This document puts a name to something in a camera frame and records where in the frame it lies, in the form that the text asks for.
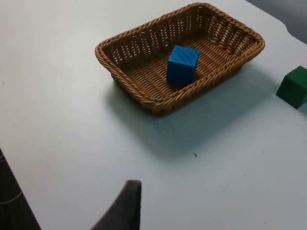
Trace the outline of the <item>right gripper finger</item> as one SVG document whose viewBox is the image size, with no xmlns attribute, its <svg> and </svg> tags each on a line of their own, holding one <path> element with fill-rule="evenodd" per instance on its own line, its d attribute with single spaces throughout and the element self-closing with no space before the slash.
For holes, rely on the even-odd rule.
<svg viewBox="0 0 307 230">
<path fill-rule="evenodd" d="M 142 183 L 127 180 L 107 212 L 93 230 L 138 230 L 141 220 Z"/>
</svg>

